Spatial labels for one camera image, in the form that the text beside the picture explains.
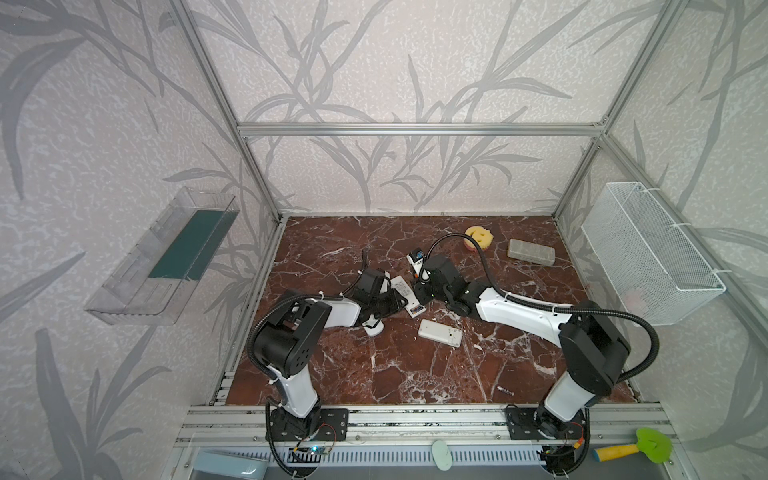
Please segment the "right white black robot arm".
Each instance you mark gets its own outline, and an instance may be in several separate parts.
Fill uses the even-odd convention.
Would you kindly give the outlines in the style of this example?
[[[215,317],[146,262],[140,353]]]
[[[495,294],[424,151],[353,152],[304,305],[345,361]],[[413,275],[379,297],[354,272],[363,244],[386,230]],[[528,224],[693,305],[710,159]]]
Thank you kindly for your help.
[[[408,255],[408,261],[420,304],[441,301],[456,315],[509,326],[561,349],[566,370],[528,421],[549,437],[610,395],[615,385],[647,370],[659,354],[655,328],[637,315],[602,309],[591,301],[572,306],[515,295],[499,288],[488,270],[484,280],[467,281],[448,257],[426,256],[419,249]],[[645,358],[628,370],[624,365],[631,346],[612,322],[614,318],[637,324],[650,340]]]

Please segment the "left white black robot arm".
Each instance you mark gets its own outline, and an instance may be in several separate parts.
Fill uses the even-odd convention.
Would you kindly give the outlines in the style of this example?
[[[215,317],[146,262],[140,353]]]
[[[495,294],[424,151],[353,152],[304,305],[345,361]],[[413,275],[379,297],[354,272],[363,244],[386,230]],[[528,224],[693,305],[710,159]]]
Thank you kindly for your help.
[[[361,327],[376,336],[384,319],[406,310],[414,299],[403,277],[371,268],[360,271],[356,282],[337,295],[288,290],[252,327],[245,351],[251,364],[277,386],[279,407],[288,418],[308,421],[321,408],[309,363],[323,332]]]

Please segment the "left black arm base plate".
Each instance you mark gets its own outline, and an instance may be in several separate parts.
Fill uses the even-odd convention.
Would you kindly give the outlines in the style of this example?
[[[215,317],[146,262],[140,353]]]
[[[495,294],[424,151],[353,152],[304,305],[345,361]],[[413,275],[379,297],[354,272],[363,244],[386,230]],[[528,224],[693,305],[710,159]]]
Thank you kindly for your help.
[[[306,418],[298,418],[280,407],[269,414],[269,433],[273,441],[298,441],[306,438],[320,441],[344,441],[349,427],[350,411],[345,408],[314,409]]]

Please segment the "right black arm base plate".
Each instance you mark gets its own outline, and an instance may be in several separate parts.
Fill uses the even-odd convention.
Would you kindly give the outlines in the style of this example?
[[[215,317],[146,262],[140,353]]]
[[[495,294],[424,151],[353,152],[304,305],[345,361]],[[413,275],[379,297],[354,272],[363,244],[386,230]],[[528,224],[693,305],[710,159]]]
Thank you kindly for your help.
[[[504,409],[512,440],[576,441],[584,437],[588,420],[580,410],[570,421],[560,420],[543,406],[523,407],[509,404]]]

